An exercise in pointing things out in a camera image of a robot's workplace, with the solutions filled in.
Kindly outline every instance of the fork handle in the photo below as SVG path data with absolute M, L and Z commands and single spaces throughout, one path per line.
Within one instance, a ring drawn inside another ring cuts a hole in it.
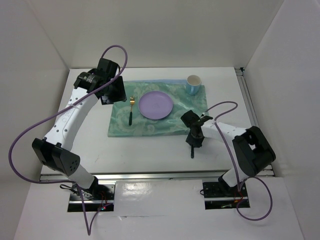
M 129 126 L 131 126 L 132 124 L 132 111 L 130 112 L 130 116 L 129 116 Z

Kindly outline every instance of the cup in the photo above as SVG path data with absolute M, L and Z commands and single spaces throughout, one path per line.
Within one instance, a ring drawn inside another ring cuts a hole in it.
M 186 79 L 186 92 L 190 95 L 195 95 L 201 86 L 201 79 L 200 77 L 196 76 L 196 75 L 191 75 L 188 76 L 188 78 Z

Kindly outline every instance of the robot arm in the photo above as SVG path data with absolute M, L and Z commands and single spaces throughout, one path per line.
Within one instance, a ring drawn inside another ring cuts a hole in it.
M 74 83 L 74 89 L 66 107 L 73 106 L 77 100 L 106 84 L 115 77 L 118 68 L 117 63 L 101 58 L 97 68 L 82 72 Z M 98 99 L 101 99 L 102 104 L 126 101 L 122 77 L 118 77 L 111 85 L 66 111 L 43 139 L 35 138 L 32 143 L 32 148 L 43 165 L 65 175 L 91 196 L 100 192 L 103 186 L 99 185 L 98 179 L 81 166 L 80 157 L 71 150 L 78 130 Z
M 223 142 L 216 128 L 215 121 L 210 116 L 199 117 L 193 111 L 186 112 L 181 120 L 190 128 L 186 142 L 192 148 L 200 148 L 205 138 L 216 139 Z M 256 176 L 266 166 L 271 164 L 276 155 L 269 145 L 260 128 L 252 126 L 248 129 L 235 127 L 222 122 L 218 126 L 229 146 L 234 147 L 236 154 L 235 165 L 239 175 L 239 181 Z M 225 189 L 237 185 L 236 172 L 231 168 L 219 178 L 219 182 Z

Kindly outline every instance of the utensil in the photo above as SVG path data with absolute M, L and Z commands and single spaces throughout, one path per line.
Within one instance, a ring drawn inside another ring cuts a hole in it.
M 196 75 L 188 76 L 186 79 L 185 90 L 190 95 L 195 95 L 201 86 L 201 79 Z
M 162 91 L 150 91 L 139 99 L 138 107 L 140 113 L 146 118 L 159 120 L 171 113 L 174 102 Z
M 132 107 L 135 104 L 135 97 L 134 96 L 130 97 L 130 104 L 131 104 L 131 110 L 130 110 L 130 116 L 129 116 L 129 126 L 132 125 Z

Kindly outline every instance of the green placemat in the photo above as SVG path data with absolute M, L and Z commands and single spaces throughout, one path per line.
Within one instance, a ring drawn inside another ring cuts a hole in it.
M 182 84 L 126 81 L 124 88 L 128 100 L 113 104 L 108 137 L 187 135 L 189 129 L 181 121 L 181 116 L 189 110 L 200 116 L 208 108 L 203 85 L 194 96 L 187 94 L 186 86 Z M 167 117 L 151 120 L 139 112 L 139 99 L 151 91 L 161 91 L 172 98 L 173 109 Z M 129 126 L 130 96 L 135 98 L 131 126 Z

